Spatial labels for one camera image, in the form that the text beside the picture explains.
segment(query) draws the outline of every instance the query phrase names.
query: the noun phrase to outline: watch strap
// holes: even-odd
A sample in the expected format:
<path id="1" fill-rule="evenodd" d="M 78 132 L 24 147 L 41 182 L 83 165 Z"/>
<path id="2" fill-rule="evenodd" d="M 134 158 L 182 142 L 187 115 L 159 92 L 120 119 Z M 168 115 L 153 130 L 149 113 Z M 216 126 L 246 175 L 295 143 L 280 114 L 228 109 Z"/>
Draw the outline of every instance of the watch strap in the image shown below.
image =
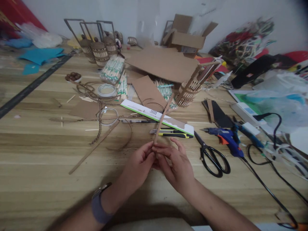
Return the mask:
<path id="1" fill-rule="evenodd" d="M 102 192 L 110 185 L 111 183 L 105 184 L 103 187 L 99 188 L 92 197 L 92 202 L 91 202 L 92 213 L 97 222 L 101 224 L 107 224 L 108 221 L 113 217 L 113 214 L 105 212 L 101 202 Z"/>

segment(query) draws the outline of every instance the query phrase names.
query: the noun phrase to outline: cardboard box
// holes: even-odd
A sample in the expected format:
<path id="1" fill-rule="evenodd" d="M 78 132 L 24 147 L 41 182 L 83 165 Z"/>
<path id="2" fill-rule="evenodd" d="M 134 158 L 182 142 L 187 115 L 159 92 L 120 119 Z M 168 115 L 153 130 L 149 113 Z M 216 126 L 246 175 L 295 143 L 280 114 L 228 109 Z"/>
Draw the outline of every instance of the cardboard box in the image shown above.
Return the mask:
<path id="1" fill-rule="evenodd" d="M 192 16 L 175 14 L 172 29 L 176 29 L 180 33 L 187 33 L 192 23 Z"/>
<path id="2" fill-rule="evenodd" d="M 174 28 L 169 31 L 163 41 L 167 43 L 168 47 L 175 47 L 179 52 L 183 52 L 184 56 L 194 58 L 199 49 L 203 48 L 206 36 L 208 36 L 217 25 L 218 23 L 211 22 L 204 30 L 202 36 L 181 33 Z"/>

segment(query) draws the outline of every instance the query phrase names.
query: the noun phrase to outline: utility knife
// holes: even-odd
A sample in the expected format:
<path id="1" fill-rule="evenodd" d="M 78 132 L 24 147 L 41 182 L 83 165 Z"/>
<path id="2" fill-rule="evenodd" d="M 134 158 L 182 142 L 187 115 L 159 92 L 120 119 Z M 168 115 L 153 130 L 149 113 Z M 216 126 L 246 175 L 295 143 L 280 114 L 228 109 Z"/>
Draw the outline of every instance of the utility knife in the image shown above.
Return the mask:
<path id="1" fill-rule="evenodd" d="M 152 129 L 150 134 L 156 134 L 157 129 Z M 160 136 L 172 136 L 172 137 L 180 137 L 180 138 L 193 138 L 192 135 L 186 134 L 185 132 L 179 131 L 174 128 L 161 128 L 159 131 Z"/>

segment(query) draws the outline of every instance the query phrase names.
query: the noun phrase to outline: black strip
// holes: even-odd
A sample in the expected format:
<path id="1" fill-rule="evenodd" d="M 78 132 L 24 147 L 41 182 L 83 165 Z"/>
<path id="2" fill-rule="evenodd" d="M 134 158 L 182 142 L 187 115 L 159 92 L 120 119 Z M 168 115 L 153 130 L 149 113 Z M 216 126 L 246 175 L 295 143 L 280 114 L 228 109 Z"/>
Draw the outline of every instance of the black strip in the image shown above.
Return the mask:
<path id="1" fill-rule="evenodd" d="M 17 104 L 19 104 L 24 98 L 26 98 L 34 89 L 36 89 L 42 82 L 44 82 L 49 76 L 51 76 L 56 70 L 58 70 L 64 63 L 66 63 L 74 51 L 64 56 L 55 65 L 45 71 L 40 77 L 30 83 L 25 89 L 19 92 L 16 96 L 10 99 L 6 104 L 0 108 L 0 119 L 5 116 L 10 110 L 12 110 Z"/>

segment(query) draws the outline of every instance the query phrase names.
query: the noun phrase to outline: black scissor handle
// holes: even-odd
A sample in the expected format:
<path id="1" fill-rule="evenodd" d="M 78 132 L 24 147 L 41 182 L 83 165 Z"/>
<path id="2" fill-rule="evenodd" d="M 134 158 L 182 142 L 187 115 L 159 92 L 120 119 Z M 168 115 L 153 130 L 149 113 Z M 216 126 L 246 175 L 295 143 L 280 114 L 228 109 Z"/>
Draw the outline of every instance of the black scissor handle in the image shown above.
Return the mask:
<path id="1" fill-rule="evenodd" d="M 218 173 L 214 173 L 209 167 L 208 165 L 206 164 L 205 162 L 205 158 L 204 158 L 204 154 L 209 158 L 209 160 L 213 163 L 213 165 L 215 166 L 215 168 L 218 170 Z M 215 162 L 215 160 L 213 160 L 213 158 L 207 153 L 206 149 L 205 148 L 200 148 L 200 156 L 201 156 L 201 161 L 203 163 L 203 166 L 206 168 L 206 170 L 212 174 L 213 176 L 217 177 L 217 178 L 221 178 L 222 177 L 222 170 L 221 170 L 221 167 L 219 167 L 217 165 L 217 163 Z"/>
<path id="2" fill-rule="evenodd" d="M 211 152 L 211 154 L 212 154 L 215 162 L 219 166 L 220 170 L 225 174 L 229 174 L 231 172 L 231 168 L 230 168 L 229 162 L 227 161 L 226 157 L 220 151 L 216 150 L 215 148 L 212 148 L 211 146 L 208 146 L 208 150 Z M 225 168 L 222 168 L 222 166 L 219 163 L 219 161 L 218 161 L 216 155 L 214 154 L 214 152 L 216 152 L 222 158 L 222 160 L 225 164 Z"/>

